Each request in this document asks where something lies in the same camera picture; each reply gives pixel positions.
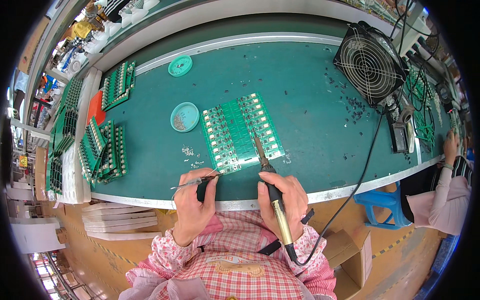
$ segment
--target plastic container lid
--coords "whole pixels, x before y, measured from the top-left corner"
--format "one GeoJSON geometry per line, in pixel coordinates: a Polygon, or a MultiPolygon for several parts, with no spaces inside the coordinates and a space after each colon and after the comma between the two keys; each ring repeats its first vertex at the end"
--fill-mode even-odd
{"type": "Polygon", "coordinates": [[[181,55],[175,58],[168,65],[168,73],[173,77],[180,77],[188,73],[192,68],[193,62],[190,56],[181,55]]]}
{"type": "Polygon", "coordinates": [[[178,132],[189,132],[197,126],[200,112],[195,104],[183,102],[177,105],[170,116],[170,124],[178,132]]]}

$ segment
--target cardboard box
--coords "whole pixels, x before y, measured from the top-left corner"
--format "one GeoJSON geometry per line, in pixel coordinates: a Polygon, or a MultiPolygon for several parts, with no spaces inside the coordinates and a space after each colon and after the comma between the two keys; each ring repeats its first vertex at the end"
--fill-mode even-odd
{"type": "Polygon", "coordinates": [[[35,152],[35,196],[37,201],[47,201],[47,149],[37,147],[35,152]]]}
{"type": "Polygon", "coordinates": [[[68,243],[67,230],[65,228],[55,229],[55,232],[60,244],[68,243]]]}
{"type": "Polygon", "coordinates": [[[332,269],[335,269],[334,292],[338,300],[348,300],[365,285],[372,271],[372,244],[370,232],[359,249],[345,230],[326,238],[323,254],[332,269]]]}
{"type": "Polygon", "coordinates": [[[30,63],[32,62],[33,56],[35,55],[36,47],[48,23],[49,19],[47,17],[43,17],[40,20],[37,27],[32,32],[32,35],[28,39],[28,43],[26,44],[22,52],[22,56],[20,57],[20,61],[18,63],[18,69],[25,74],[28,74],[29,72],[30,63]]]}

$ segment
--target woman's arm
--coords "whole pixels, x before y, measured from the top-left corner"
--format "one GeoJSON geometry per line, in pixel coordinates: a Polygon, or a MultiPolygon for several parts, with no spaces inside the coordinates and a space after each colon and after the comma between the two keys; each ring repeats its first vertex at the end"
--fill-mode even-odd
{"type": "MultiPolygon", "coordinates": [[[[312,249],[317,242],[319,235],[315,229],[308,225],[303,225],[303,234],[293,244],[295,247],[295,253],[298,256],[298,261],[303,263],[307,260],[308,256],[312,252],[312,249]]],[[[288,258],[285,247],[282,246],[282,251],[287,257],[287,263],[292,270],[293,274],[303,282],[305,287],[313,295],[326,295],[331,299],[336,299],[336,295],[333,292],[336,284],[336,278],[334,276],[333,269],[330,268],[327,259],[322,254],[327,241],[322,238],[318,243],[317,249],[313,254],[310,261],[304,266],[299,267],[288,258]]]]}

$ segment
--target hand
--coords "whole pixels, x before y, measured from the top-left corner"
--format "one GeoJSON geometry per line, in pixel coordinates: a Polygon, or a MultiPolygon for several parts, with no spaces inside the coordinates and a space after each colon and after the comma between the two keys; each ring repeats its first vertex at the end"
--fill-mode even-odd
{"type": "MultiPolygon", "coordinates": [[[[288,226],[293,241],[298,240],[303,234],[303,224],[300,222],[302,216],[307,212],[308,197],[297,178],[293,176],[282,177],[275,173],[260,172],[260,178],[275,185],[283,193],[283,204],[287,214],[288,226]]],[[[268,229],[275,233],[279,240],[282,240],[280,228],[270,204],[268,188],[263,182],[258,182],[258,204],[260,214],[268,229]]]]}
{"type": "MultiPolygon", "coordinates": [[[[210,168],[202,168],[180,176],[179,185],[188,181],[204,177],[208,174],[217,175],[218,172],[210,168]]],[[[218,176],[210,180],[205,190],[205,200],[197,200],[198,185],[189,185],[180,188],[175,193],[175,205],[179,220],[173,228],[173,239],[181,246],[186,247],[205,229],[210,219],[215,214],[215,193],[218,176]]]]}
{"type": "Polygon", "coordinates": [[[447,139],[444,142],[445,163],[453,166],[456,158],[456,149],[460,145],[460,136],[453,133],[450,129],[447,133],[447,139]]]}

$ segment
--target worker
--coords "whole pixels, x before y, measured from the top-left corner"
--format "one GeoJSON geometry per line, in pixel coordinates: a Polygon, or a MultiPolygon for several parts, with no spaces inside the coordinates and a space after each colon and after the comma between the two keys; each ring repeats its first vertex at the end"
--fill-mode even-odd
{"type": "Polygon", "coordinates": [[[472,191],[473,162],[457,155],[459,145],[458,133],[450,130],[445,161],[400,181],[402,211],[415,227],[460,234],[472,191]]]}
{"type": "Polygon", "coordinates": [[[67,39],[69,41],[65,48],[65,52],[70,51],[74,47],[80,46],[84,40],[89,42],[93,37],[92,31],[95,30],[96,27],[87,21],[73,21],[61,38],[61,40],[67,39]]]}
{"type": "MultiPolygon", "coordinates": [[[[129,0],[107,0],[107,6],[103,8],[104,14],[112,22],[120,20],[119,11],[130,2],[129,0]]],[[[95,15],[98,12],[96,5],[87,4],[86,11],[89,14],[95,15]]]]}
{"type": "MultiPolygon", "coordinates": [[[[209,174],[210,168],[190,171],[180,185],[209,174]]],[[[300,262],[311,253],[318,233],[301,223],[308,197],[293,176],[260,172],[260,178],[283,192],[288,224],[300,262]]],[[[258,253],[282,236],[267,186],[258,182],[260,210],[217,211],[218,176],[209,181],[203,202],[197,185],[175,193],[178,221],[165,236],[153,239],[153,252],[128,271],[132,286],[119,299],[316,299],[336,300],[336,279],[322,254],[321,239],[311,260],[299,267],[282,246],[271,255],[258,253]]]]}

